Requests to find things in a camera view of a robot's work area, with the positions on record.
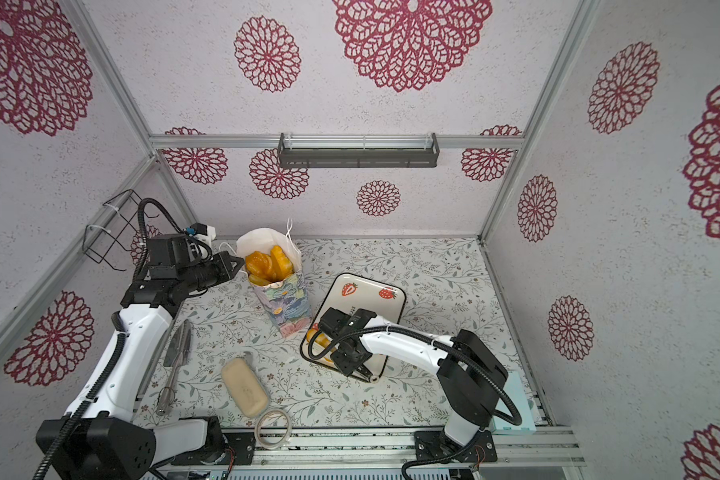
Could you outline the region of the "croissant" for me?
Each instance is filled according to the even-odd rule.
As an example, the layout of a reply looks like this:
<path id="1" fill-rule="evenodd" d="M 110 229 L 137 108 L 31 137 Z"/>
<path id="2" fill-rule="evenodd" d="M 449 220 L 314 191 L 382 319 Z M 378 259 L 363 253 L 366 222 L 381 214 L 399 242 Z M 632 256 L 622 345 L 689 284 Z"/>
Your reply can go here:
<path id="1" fill-rule="evenodd" d="M 272 283 L 271 280 L 263 278 L 263 277 L 259 277 L 254 274 L 249 274 L 248 280 L 251 284 L 257 285 L 257 286 L 262 286 L 262 287 L 266 287 Z"/>
<path id="2" fill-rule="evenodd" d="M 281 246 L 275 245 L 270 251 L 270 257 L 273 261 L 275 282 L 283 281 L 294 273 L 294 265 Z"/>
<path id="3" fill-rule="evenodd" d="M 328 336 L 319 331 L 317 328 L 310 328 L 305 335 L 302 352 L 308 360 L 312 361 L 312 358 L 309 355 L 309 345 L 312 345 L 311 351 L 314 354 L 319 354 L 329 347 L 330 344 L 331 339 Z"/>

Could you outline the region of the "floral white paper bag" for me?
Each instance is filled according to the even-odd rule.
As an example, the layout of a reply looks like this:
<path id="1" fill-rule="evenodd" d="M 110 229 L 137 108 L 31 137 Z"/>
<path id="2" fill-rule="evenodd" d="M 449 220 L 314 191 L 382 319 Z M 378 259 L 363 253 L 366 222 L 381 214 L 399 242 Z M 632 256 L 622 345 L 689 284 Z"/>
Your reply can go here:
<path id="1" fill-rule="evenodd" d="M 308 328 L 312 322 L 311 305 L 306 291 L 301 251 L 296 247 L 291 231 L 293 221 L 286 222 L 286 230 L 271 228 L 251 230 L 238 238 L 234 244 L 221 242 L 218 251 L 226 251 L 244 260 L 243 272 L 253 293 L 273 326 L 282 337 L 288 338 Z M 294 273 L 283 281 L 273 281 L 266 287 L 253 285 L 248 280 L 245 257 L 254 251 L 269 254 L 279 245 L 294 265 Z"/>

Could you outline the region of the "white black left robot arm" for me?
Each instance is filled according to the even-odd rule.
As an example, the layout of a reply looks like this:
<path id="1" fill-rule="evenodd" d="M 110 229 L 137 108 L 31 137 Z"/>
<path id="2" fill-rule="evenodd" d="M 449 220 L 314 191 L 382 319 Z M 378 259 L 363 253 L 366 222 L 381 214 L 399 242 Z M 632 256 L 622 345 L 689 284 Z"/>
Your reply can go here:
<path id="1" fill-rule="evenodd" d="M 135 217 L 145 247 L 121 307 L 111 316 L 113 335 L 64 415 L 41 424 L 36 443 L 43 458 L 33 474 L 36 479 L 50 471 L 62 479 L 140 479 L 157 474 L 181 455 L 214 462 L 225 454 L 215 416 L 154 428 L 133 422 L 142 381 L 184 301 L 233 280 L 244 263 L 226 251 L 213 251 L 207 225 L 149 236 L 149 206 L 168 213 L 153 198 L 137 206 Z"/>

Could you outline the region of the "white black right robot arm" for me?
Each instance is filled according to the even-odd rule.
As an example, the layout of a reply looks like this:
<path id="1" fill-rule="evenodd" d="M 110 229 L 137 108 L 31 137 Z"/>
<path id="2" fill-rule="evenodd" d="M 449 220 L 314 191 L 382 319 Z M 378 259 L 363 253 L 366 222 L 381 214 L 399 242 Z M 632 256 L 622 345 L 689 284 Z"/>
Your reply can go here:
<path id="1" fill-rule="evenodd" d="M 317 362 L 331 357 L 334 366 L 350 376 L 373 355 L 385 355 L 434 375 L 445 393 L 452 415 L 442 434 L 452 451 L 435 458 L 417 458 L 401 466 L 411 477 L 414 467 L 447 464 L 471 453 L 494 419 L 512 426 L 523 424 L 523 414 L 504 390 L 509 375 L 473 332 L 454 337 L 427 334 L 374 318 L 361 327 L 352 321 L 342 333 L 320 326 L 305 337 L 306 356 Z"/>

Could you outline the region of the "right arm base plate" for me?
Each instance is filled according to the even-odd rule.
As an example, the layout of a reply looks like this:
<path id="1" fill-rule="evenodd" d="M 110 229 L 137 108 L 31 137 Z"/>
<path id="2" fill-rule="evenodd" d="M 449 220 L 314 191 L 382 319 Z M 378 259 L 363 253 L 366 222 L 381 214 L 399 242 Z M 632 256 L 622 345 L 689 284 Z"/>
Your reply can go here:
<path id="1" fill-rule="evenodd" d="M 449 462 L 482 464 L 498 459 L 493 437 L 487 430 L 478 430 L 465 445 L 449 439 L 443 429 L 418 430 L 413 438 L 418 461 L 445 463 L 449 457 Z"/>

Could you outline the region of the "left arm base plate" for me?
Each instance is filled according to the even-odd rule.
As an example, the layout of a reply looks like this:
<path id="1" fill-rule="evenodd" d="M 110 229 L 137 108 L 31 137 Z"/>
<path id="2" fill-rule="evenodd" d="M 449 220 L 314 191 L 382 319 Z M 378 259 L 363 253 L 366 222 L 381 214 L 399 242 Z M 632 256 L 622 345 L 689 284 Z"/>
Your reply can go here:
<path id="1" fill-rule="evenodd" d="M 208 448 L 176 456 L 172 466 L 249 466 L 256 451 L 256 439 L 252 430 L 223 432 L 219 442 Z"/>

